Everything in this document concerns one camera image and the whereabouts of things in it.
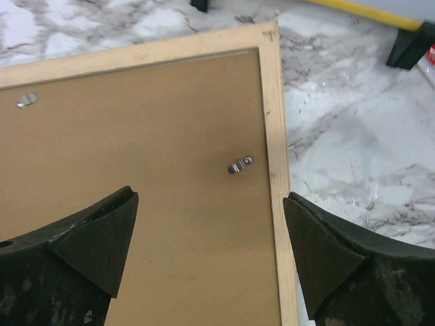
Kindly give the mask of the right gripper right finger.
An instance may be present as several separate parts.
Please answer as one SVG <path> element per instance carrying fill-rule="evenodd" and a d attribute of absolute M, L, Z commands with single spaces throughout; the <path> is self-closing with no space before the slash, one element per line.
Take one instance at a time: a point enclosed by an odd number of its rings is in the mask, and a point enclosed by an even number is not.
<path fill-rule="evenodd" d="M 434 250 L 382 236 L 291 192 L 285 221 L 316 325 L 434 325 Z"/>

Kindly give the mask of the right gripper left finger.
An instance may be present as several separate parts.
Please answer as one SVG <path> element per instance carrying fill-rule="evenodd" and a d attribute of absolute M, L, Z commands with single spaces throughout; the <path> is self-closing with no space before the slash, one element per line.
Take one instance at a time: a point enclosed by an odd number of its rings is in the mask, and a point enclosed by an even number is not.
<path fill-rule="evenodd" d="M 117 297 L 139 195 L 129 186 L 1 242 L 2 325 L 104 325 Z"/>

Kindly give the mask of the brown cardboard backing board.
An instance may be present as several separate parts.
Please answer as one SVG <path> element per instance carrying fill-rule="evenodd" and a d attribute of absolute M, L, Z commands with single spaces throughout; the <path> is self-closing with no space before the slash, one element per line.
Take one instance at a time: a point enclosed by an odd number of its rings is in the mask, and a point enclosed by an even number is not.
<path fill-rule="evenodd" d="M 108 325 L 279 325 L 258 54 L 1 91 L 1 238 L 128 185 Z"/>

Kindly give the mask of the wooden picture frame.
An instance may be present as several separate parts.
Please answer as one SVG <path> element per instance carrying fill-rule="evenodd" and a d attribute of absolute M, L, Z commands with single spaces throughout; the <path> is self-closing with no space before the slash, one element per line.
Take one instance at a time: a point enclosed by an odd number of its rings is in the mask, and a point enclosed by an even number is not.
<path fill-rule="evenodd" d="M 191 50 L 192 47 L 189 46 L 189 43 L 186 41 L 186 39 L 191 36 L 172 38 L 168 40 L 155 41 L 127 48 L 104 50 L 100 52 L 93 52 L 77 56 L 45 60 L 27 65 L 18 65 L 14 67 L 3 68 L 1 70 L 1 91 L 10 88 L 20 88 L 23 86 L 31 86 L 34 84 L 57 82 L 66 79 L 88 77 L 91 75 L 125 71 L 140 67 L 157 66 L 178 62 L 186 62 L 191 60 L 216 58 L 218 56 L 242 54 L 248 51 L 255 51 L 258 54 L 256 50 L 246 50 L 236 53 L 215 54 L 212 56 L 187 56 L 184 54 L 184 51 Z M 281 319 L 279 325 L 296 325 L 298 322 L 296 272 L 291 251 L 290 239 L 288 236 L 287 227 L 285 225 L 285 217 L 283 213 L 283 198 L 288 194 L 290 190 L 290 177 L 287 153 L 287 134 L 285 125 L 285 105 L 283 100 L 282 73 L 276 77 L 273 75 L 270 77 L 262 77 L 260 74 L 260 91 L 262 95 L 264 131 L 266 133 L 266 158 L 268 163 L 269 190 L 271 196 L 271 210 L 273 218 L 275 263 L 277 268 L 279 312 Z M 110 301 L 109 308 L 111 306 L 111 303 L 118 298 L 118 295 Z"/>

